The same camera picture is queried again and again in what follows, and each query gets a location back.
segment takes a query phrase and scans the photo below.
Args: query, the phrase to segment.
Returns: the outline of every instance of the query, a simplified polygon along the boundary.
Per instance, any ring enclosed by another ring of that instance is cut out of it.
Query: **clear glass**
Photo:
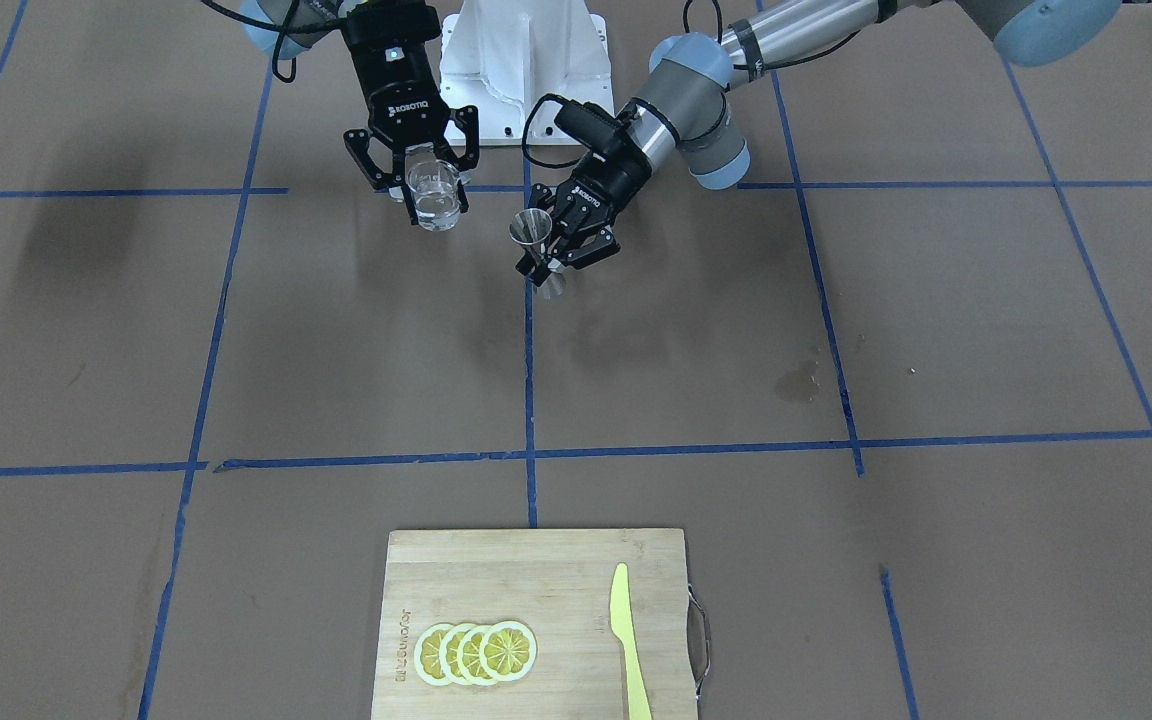
[[[460,173],[450,162],[433,158],[417,160],[407,168],[407,187],[411,188],[416,222],[429,232],[448,232],[461,219],[461,199],[456,187]]]

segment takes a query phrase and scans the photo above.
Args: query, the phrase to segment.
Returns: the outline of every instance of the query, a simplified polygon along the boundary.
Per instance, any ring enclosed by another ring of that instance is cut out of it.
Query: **cutting board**
[[[372,720],[628,719],[626,661],[608,600],[628,564],[653,720],[696,720],[687,659],[682,530],[399,530],[389,536]],[[518,620],[536,635],[524,679],[433,687],[416,639],[435,623]]]

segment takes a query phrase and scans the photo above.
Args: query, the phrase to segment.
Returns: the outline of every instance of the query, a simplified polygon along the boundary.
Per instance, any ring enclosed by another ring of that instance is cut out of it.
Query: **knife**
[[[626,649],[626,691],[630,696],[630,720],[652,720],[649,689],[643,684],[639,647],[634,642],[634,611],[630,609],[630,569],[626,562],[612,575],[612,634]]]

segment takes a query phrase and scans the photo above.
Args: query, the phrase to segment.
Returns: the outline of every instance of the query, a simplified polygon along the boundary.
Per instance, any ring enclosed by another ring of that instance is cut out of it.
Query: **blue joint cap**
[[[1053,63],[1097,37],[1121,0],[1034,0],[993,40],[998,54],[1021,67]]]
[[[732,159],[732,162],[723,165],[722,168],[718,168],[712,173],[705,173],[703,176],[692,173],[691,177],[696,179],[696,182],[700,183],[700,187],[705,190],[727,190],[728,187],[740,182],[740,179],[749,173],[749,143],[741,145],[740,152]]]
[[[238,12],[249,18],[259,20],[262,23],[280,24],[278,20],[272,20],[268,14],[265,14],[265,10],[260,7],[260,0],[243,0],[242,8],[238,8]],[[274,54],[274,45],[278,44],[276,32],[271,31],[271,29],[249,26],[248,24],[244,24],[243,29],[247,30],[247,37],[251,38],[252,45],[260,47],[262,53],[266,55]],[[300,41],[293,40],[291,37],[285,37],[283,48],[279,51],[278,59],[291,60],[294,56],[305,53],[306,50],[308,47],[301,45]]]
[[[660,60],[669,60],[703,74],[719,88],[727,88],[727,83],[732,81],[732,56],[727,55],[722,45],[718,45],[718,40],[707,35],[689,32],[664,38],[652,51],[647,68],[657,69]]]

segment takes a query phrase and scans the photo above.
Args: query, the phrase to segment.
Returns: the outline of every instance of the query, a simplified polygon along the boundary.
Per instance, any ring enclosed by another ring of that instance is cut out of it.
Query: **lemon slice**
[[[536,635],[516,620],[491,626],[479,647],[479,662],[490,679],[502,683],[522,679],[536,662]]]
[[[477,628],[476,623],[461,623],[453,626],[438,643],[438,665],[444,672],[444,677],[457,685],[470,684],[465,675],[461,674],[461,642],[465,638],[465,632]]]
[[[420,680],[435,687],[450,685],[452,680],[444,674],[444,667],[438,661],[439,644],[444,642],[444,635],[452,629],[452,623],[439,623],[431,626],[416,641],[416,674]]]
[[[465,632],[465,637],[461,638],[460,647],[457,647],[457,657],[461,660],[461,676],[468,680],[471,685],[492,687],[499,682],[499,680],[492,679],[492,675],[488,675],[483,669],[483,660],[479,653],[480,647],[483,647],[483,639],[486,638],[490,629],[492,629],[492,626],[476,626],[470,632]]]

